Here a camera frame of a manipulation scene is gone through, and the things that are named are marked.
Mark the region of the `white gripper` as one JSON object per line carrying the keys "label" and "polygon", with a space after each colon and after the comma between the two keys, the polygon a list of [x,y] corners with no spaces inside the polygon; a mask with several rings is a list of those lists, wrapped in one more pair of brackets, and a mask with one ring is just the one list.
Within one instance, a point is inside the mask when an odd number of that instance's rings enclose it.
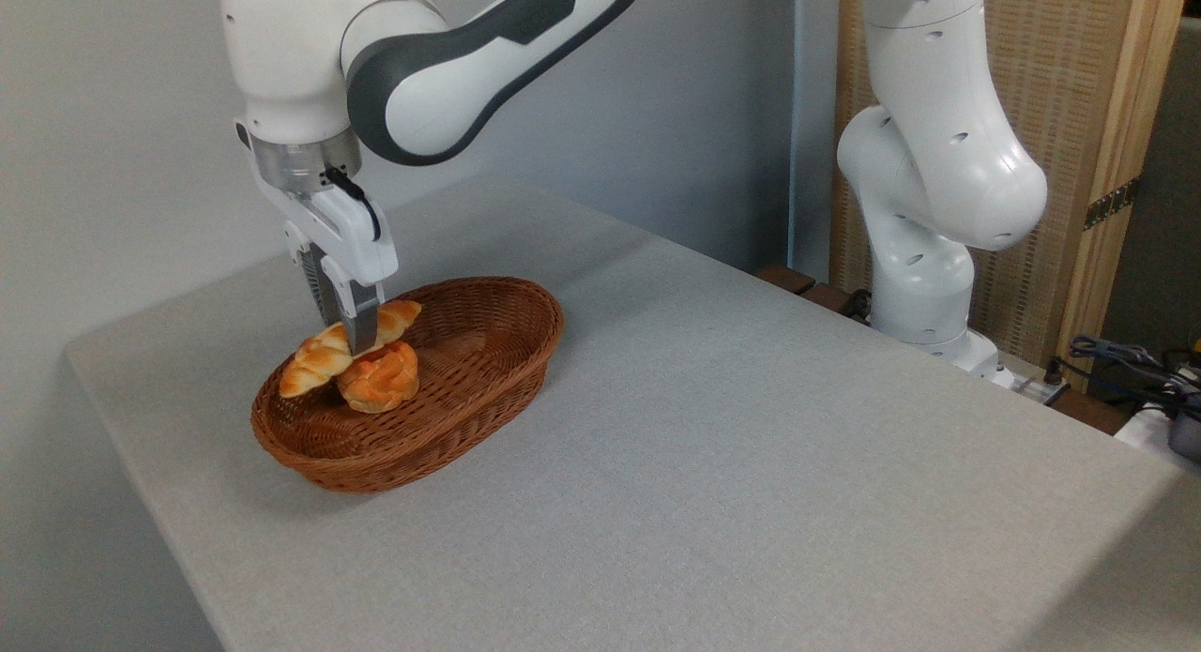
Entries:
{"label": "white gripper", "polygon": [[292,222],[286,241],[322,321],[342,323],[352,355],[374,349],[382,305],[376,283],[392,277],[399,261],[386,216],[353,183],[363,165],[355,133],[275,144],[257,138],[244,119],[235,125],[253,181]]}

